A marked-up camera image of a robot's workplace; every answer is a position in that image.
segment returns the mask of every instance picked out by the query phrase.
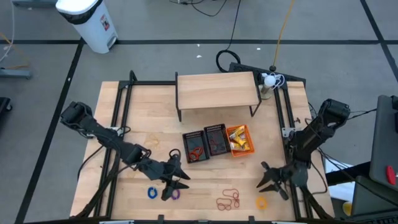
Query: concrete floor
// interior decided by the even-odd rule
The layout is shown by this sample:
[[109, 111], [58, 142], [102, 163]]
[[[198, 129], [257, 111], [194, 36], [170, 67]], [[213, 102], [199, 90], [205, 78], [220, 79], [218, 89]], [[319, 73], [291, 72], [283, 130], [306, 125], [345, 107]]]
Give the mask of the concrete floor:
[[[229, 39], [238, 0], [229, 0], [216, 17], [206, 17], [167, 0], [105, 1], [121, 40]], [[395, 0], [367, 0], [386, 40], [398, 39]], [[218, 10], [222, 1], [198, 8]], [[242, 1], [235, 39], [277, 39], [289, 0]], [[0, 2], [0, 32], [11, 36], [11, 6]], [[78, 40], [80, 37], [55, 9], [16, 8], [17, 40]], [[294, 40], [377, 40], [360, 1], [301, 0], [295, 3], [284, 32]], [[31, 80], [0, 79], [0, 96], [12, 99], [14, 110], [0, 132], [0, 223], [12, 223], [25, 194], [77, 45], [17, 46], [30, 58]], [[95, 108], [102, 81], [125, 80], [133, 69], [140, 80], [173, 80], [180, 74], [218, 72], [215, 55], [226, 44], [116, 45], [108, 54], [85, 45], [65, 105], [82, 101]], [[398, 57], [398, 46], [389, 45]], [[243, 64], [268, 68], [275, 45], [233, 44]], [[231, 58], [221, 57], [228, 67]], [[20, 64], [13, 52], [0, 66]], [[380, 44], [282, 45], [278, 71], [307, 79], [307, 96], [318, 109], [333, 98], [351, 110], [376, 107], [377, 97], [398, 95], [397, 79]], [[371, 157], [375, 114], [353, 119], [323, 149], [349, 164]], [[67, 218], [76, 187], [76, 172], [86, 141], [58, 125], [26, 222]]]

